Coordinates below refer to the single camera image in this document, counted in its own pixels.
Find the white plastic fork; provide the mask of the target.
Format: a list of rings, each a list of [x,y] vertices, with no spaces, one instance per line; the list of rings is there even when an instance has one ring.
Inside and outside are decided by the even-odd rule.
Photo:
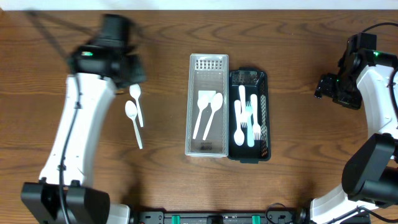
[[[246,117],[246,90],[244,85],[238,87],[239,97],[241,102],[241,126],[243,128],[247,127],[247,117]]]
[[[261,127],[258,122],[258,99],[256,94],[252,94],[251,98],[251,106],[252,106],[252,115],[253,115],[253,133],[254,139],[259,141],[261,140]]]

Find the light blue plastic fork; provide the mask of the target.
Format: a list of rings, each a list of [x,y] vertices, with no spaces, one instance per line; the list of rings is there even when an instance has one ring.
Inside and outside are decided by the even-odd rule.
[[[254,147],[254,133],[252,129],[252,106],[249,101],[246,102],[246,117],[247,117],[247,139],[248,147]]]

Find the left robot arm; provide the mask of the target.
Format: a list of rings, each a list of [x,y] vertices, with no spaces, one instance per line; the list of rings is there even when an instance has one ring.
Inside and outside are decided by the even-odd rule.
[[[132,223],[129,206],[112,203],[106,192],[93,187],[93,164],[109,107],[119,90],[146,79],[129,43],[132,20],[105,14],[99,32],[68,54],[41,24],[37,11],[28,15],[69,74],[52,150],[38,180],[22,186],[22,203],[39,223]]]

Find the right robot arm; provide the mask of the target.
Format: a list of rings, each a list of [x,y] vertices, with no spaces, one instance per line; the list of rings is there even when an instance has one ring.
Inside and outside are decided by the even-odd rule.
[[[317,98],[358,110],[364,108],[368,140],[346,163],[341,184],[310,202],[296,221],[367,223],[375,209],[397,205],[397,56],[376,49],[377,37],[360,32],[347,41],[337,74],[322,75]]]

